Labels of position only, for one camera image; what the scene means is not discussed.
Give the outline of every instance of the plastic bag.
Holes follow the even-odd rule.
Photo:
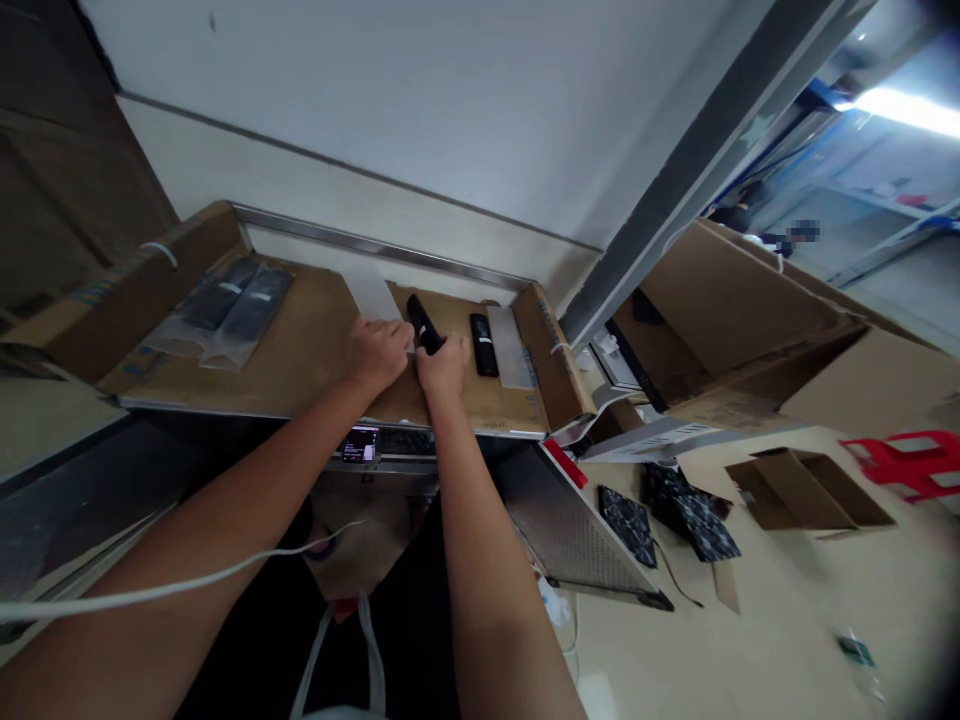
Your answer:
[[[270,326],[292,282],[293,273],[261,265],[207,344],[200,367],[239,371]]]
[[[144,345],[179,357],[201,357],[259,268],[256,260],[241,258],[219,278],[201,282]]]

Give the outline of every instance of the tiled floor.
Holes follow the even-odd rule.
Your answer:
[[[827,452],[853,477],[855,462],[829,431],[806,430],[704,448],[688,476],[723,473],[750,452],[787,445]],[[633,495],[636,469],[581,464],[595,483]],[[825,542],[768,533],[743,507],[727,521],[743,557],[732,561],[741,615],[716,598],[709,565],[669,530],[654,533],[684,590],[656,572],[675,613],[582,595],[579,691],[591,720],[626,718],[875,718],[922,716],[943,668],[943,638],[958,619],[957,525],[939,505],[910,506],[863,485],[893,529]],[[886,708],[858,689],[834,634],[852,628],[879,665]]]

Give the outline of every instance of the light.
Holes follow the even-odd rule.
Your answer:
[[[853,108],[901,122],[904,125],[960,139],[960,112],[916,95],[907,95],[887,88],[874,88],[861,95],[852,105],[850,103],[836,105],[836,109],[840,112]]]

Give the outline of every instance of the smartphone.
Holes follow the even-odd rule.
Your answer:
[[[372,465],[377,461],[377,435],[380,428],[369,425],[354,425],[340,448],[343,462]]]

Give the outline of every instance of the brown box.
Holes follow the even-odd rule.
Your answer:
[[[233,208],[218,202],[159,239],[177,259],[146,249],[127,265],[11,330],[0,346],[21,367],[53,372],[97,387],[121,404],[158,409],[291,417],[345,370],[347,338],[357,313],[343,278],[322,268],[259,256],[295,274],[259,345],[238,372],[198,366],[195,358],[152,351],[141,343],[205,276],[250,254]],[[441,332],[470,336],[470,314],[486,306],[390,283],[401,312],[416,292]],[[550,433],[596,413],[563,331],[537,283],[513,304],[539,386],[503,388],[474,363],[464,402],[475,429]],[[372,420],[427,425],[427,406],[411,362],[371,405]]]
[[[739,234],[697,220],[640,289],[665,322],[618,335],[658,412],[744,432],[794,421],[886,437],[960,384],[960,362]]]
[[[838,530],[896,525],[856,481],[827,455],[775,448],[755,453],[727,473],[764,530]]]

